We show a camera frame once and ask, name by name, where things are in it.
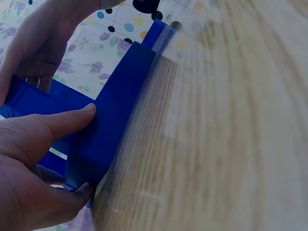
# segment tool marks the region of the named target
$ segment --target finger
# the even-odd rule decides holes
[[[54,141],[82,130],[95,114],[95,105],[91,103],[81,110],[1,120],[0,153],[32,169]]]
[[[39,80],[38,89],[49,93],[53,75],[44,76]]]
[[[35,87],[38,87],[39,86],[39,79],[38,78],[27,78],[27,83],[35,86]]]
[[[94,119],[95,113],[96,107],[90,103],[82,110],[53,115],[29,115],[29,118],[36,119],[47,125],[52,132],[52,142],[54,142],[85,128]]]
[[[37,175],[42,181],[49,185],[64,185],[65,179],[59,173],[45,168],[41,165],[36,165],[32,172]]]
[[[33,222],[35,227],[31,227],[31,230],[71,221],[92,195],[93,188],[89,183],[83,184],[75,192],[50,187],[35,208],[36,222]]]
[[[17,30],[0,66],[0,106],[8,94],[11,78],[19,63],[35,52],[44,42],[48,33],[36,19],[36,12],[27,17]]]

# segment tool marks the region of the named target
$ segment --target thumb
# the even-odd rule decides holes
[[[39,12],[33,12],[20,25],[0,66],[0,106],[9,92],[11,78],[20,62],[32,55],[46,40],[50,25],[42,27]]]
[[[6,50],[0,64],[0,106],[4,103],[9,92],[11,78],[23,56],[20,46],[13,42]]]
[[[89,183],[83,184],[74,192],[52,186],[47,187],[49,189],[45,191],[45,196],[40,197],[40,202],[36,204],[37,207],[34,207],[31,213],[35,217],[35,222],[32,223],[34,227],[29,227],[31,230],[71,221],[86,205],[94,192]]]
[[[81,110],[4,119],[0,121],[0,134],[5,134],[0,136],[1,153],[33,168],[54,141],[82,130],[95,114],[96,107],[90,103]]]

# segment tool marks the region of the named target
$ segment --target hand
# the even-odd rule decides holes
[[[0,230],[29,231],[72,220],[90,199],[86,183],[75,192],[37,163],[51,144],[86,127],[95,106],[54,115],[28,115],[0,121]]]
[[[111,8],[123,0],[104,0]],[[67,41],[77,25],[101,7],[101,0],[46,0],[21,24],[0,66],[0,106],[13,74],[49,92],[64,56]]]

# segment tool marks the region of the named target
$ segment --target blue plastic bracket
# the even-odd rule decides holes
[[[97,107],[97,115],[89,126],[52,145],[67,155],[67,160],[48,152],[40,161],[41,165],[65,176],[67,188],[76,189],[84,182],[97,185],[106,174],[156,55],[151,49],[164,28],[166,24],[156,20],[142,45],[132,44],[96,100],[56,80],[46,94],[17,76],[12,77],[5,104],[0,107],[0,114],[5,118],[55,114],[81,109],[89,103]]]

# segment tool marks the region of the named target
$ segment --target wood grain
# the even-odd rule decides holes
[[[96,230],[308,229],[307,1],[214,3],[157,56]]]

